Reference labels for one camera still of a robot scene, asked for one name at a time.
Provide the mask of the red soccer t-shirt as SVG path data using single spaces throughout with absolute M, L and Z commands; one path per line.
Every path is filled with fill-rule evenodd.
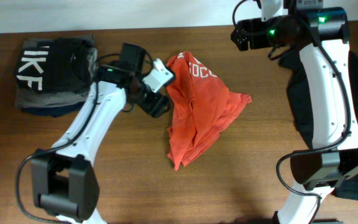
M 189 51 L 171 57 L 167 67 L 176 75 L 176 80 L 167 87 L 174 104 L 167 156 L 178 170 L 209 149 L 252 98 L 230 91 Z

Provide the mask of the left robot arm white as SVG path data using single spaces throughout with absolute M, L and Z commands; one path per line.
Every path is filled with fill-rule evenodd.
M 111 123 L 126 105 L 153 118 L 170 109 L 160 89 L 175 80 L 175 73 L 138 45 L 123 44 L 117 56 L 97 66 L 88 97 L 65 134 L 27 158 L 34 205 L 53 216 L 46 223 L 104 223 L 96 208 L 99 184 L 93 167 Z

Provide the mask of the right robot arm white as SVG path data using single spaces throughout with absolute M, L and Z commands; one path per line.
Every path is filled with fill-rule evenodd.
M 261 16 L 233 21 L 231 40 L 241 51 L 297 50 L 306 72 L 313 113 L 311 149 L 289 160 L 294 184 L 274 223 L 314 223 L 323 200 L 358 174 L 358 123 L 349 81 L 349 23 L 340 7 L 322 1 L 259 1 Z

